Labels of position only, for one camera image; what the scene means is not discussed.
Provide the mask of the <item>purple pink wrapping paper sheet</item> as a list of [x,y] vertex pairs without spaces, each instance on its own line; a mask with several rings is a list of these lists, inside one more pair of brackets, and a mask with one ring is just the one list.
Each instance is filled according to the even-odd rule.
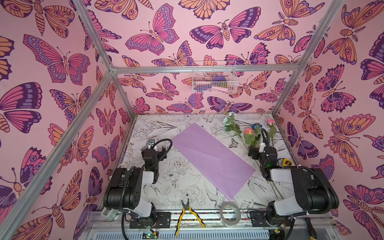
[[172,141],[173,146],[230,201],[256,171],[196,123],[181,131]]

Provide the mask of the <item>white fake rose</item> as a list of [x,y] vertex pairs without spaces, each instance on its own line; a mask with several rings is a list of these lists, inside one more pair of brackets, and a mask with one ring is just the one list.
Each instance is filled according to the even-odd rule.
[[224,112],[224,119],[223,124],[225,131],[228,133],[233,133],[235,136],[237,136],[241,142],[243,143],[244,147],[248,149],[245,139],[243,138],[243,132],[241,131],[240,126],[236,123],[237,115],[234,112]]

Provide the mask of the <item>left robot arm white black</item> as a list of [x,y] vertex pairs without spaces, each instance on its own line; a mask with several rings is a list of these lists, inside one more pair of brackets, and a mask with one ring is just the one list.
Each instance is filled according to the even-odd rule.
[[143,227],[151,227],[158,222],[157,211],[153,203],[142,197],[144,188],[157,183],[159,178],[159,163],[171,150],[171,139],[157,142],[149,140],[142,150],[144,166],[117,168],[103,196],[101,216],[112,221],[118,213],[130,215],[132,220]]

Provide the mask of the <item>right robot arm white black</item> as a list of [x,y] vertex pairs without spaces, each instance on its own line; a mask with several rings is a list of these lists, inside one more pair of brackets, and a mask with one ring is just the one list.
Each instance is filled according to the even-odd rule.
[[278,165],[277,150],[270,146],[270,138],[265,129],[261,129],[263,138],[260,149],[260,171],[266,181],[291,184],[294,195],[268,203],[265,210],[252,211],[255,220],[261,224],[277,227],[288,218],[306,215],[322,215],[335,210],[340,205],[339,197],[331,183],[319,168],[305,166]]

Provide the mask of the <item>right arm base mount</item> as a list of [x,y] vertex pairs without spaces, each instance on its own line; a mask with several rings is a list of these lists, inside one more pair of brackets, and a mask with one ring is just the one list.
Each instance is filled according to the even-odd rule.
[[269,223],[266,219],[266,212],[260,210],[248,210],[247,216],[250,219],[252,226],[255,227],[269,227]]

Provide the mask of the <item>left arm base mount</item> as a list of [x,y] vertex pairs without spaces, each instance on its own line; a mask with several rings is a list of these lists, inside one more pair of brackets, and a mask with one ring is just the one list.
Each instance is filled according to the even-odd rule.
[[130,229],[158,228],[169,229],[171,225],[171,212],[156,212],[147,218],[132,218]]

